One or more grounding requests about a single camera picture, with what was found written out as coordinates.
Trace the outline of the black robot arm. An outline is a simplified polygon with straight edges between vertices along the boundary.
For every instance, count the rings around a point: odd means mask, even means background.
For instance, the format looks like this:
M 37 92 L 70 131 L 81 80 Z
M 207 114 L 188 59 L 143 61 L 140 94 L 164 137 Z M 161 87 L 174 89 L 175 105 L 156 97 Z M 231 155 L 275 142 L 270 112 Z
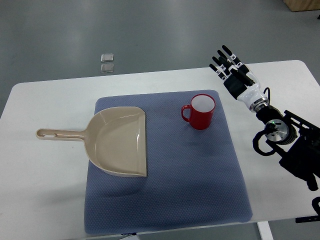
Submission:
M 310 191 L 320 185 L 320 128 L 296 114 L 284 114 L 270 105 L 270 89 L 253 103 L 252 110 L 264 129 L 252 140 L 253 149 L 261 156 L 280 155 L 279 164 L 295 177 L 305 181 Z

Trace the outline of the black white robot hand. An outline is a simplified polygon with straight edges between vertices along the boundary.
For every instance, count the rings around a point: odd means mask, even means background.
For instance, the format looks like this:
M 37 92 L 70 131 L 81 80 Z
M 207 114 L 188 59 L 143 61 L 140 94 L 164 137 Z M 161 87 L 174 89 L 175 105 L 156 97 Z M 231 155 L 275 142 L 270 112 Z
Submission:
M 249 67 L 225 45 L 217 53 L 209 67 L 223 81 L 229 94 L 254 113 L 268 106 L 269 97 L 261 91 L 261 84 Z

